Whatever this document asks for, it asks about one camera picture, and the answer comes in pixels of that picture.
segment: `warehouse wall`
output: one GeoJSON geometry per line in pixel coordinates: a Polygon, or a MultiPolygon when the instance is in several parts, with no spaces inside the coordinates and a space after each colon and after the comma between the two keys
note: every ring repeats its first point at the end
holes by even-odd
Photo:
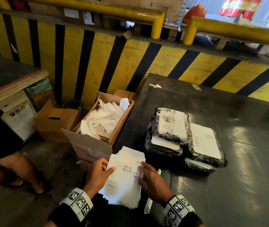
{"type": "Polygon", "coordinates": [[[269,102],[268,64],[188,48],[0,14],[0,55],[48,70],[58,102],[89,109],[95,91],[139,92],[148,73],[269,102]]]}

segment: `yellow metal railing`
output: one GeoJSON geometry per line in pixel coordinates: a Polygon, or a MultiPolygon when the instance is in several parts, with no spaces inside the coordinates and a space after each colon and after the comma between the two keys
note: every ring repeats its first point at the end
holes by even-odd
{"type": "MultiPolygon", "coordinates": [[[[0,4],[4,9],[8,9],[7,1],[8,0],[0,0],[0,4]]],[[[143,9],[143,8],[131,8],[122,5],[110,5],[107,3],[94,0],[25,0],[25,1],[32,1],[41,4],[56,5],[115,17],[123,17],[133,20],[152,22],[151,37],[153,39],[159,39],[165,18],[165,12],[162,11],[143,9]]]]}
{"type": "Polygon", "coordinates": [[[267,28],[238,25],[200,17],[191,17],[185,32],[183,44],[192,45],[197,32],[269,44],[269,29],[267,28]]]}

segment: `black table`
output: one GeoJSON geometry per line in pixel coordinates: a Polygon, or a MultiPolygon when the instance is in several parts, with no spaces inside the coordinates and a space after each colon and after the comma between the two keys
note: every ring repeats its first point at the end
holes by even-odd
{"type": "MultiPolygon", "coordinates": [[[[114,153],[122,146],[145,151],[147,125],[156,107],[189,113],[196,124],[216,130],[228,166],[205,175],[188,168],[171,168],[168,157],[163,159],[146,153],[146,161],[161,167],[171,190],[185,196],[208,227],[267,227],[269,103],[208,87],[201,86],[201,89],[196,91],[190,83],[149,74],[114,153]],[[149,84],[159,84],[162,88],[149,84]]],[[[139,210],[145,204],[146,195],[142,193],[139,210]]],[[[150,214],[160,219],[162,211],[162,207],[153,203],[150,214]]]]}

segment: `leg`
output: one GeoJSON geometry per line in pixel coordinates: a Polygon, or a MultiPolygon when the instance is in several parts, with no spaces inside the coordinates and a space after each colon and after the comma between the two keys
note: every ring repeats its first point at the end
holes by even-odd
{"type": "Polygon", "coordinates": [[[43,193],[44,185],[38,177],[38,171],[33,163],[20,152],[0,159],[0,165],[14,171],[20,178],[31,183],[37,193],[43,193]]]}
{"type": "Polygon", "coordinates": [[[0,166],[0,185],[20,186],[22,183],[23,180],[20,179],[14,172],[0,166]]]}

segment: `floor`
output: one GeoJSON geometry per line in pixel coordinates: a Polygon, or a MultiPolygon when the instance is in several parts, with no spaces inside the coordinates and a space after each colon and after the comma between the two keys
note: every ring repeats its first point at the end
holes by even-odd
{"type": "Polygon", "coordinates": [[[39,227],[74,187],[81,188],[84,172],[70,144],[46,143],[34,136],[22,152],[51,181],[52,190],[35,195],[29,185],[17,189],[0,186],[0,227],[39,227]]]}

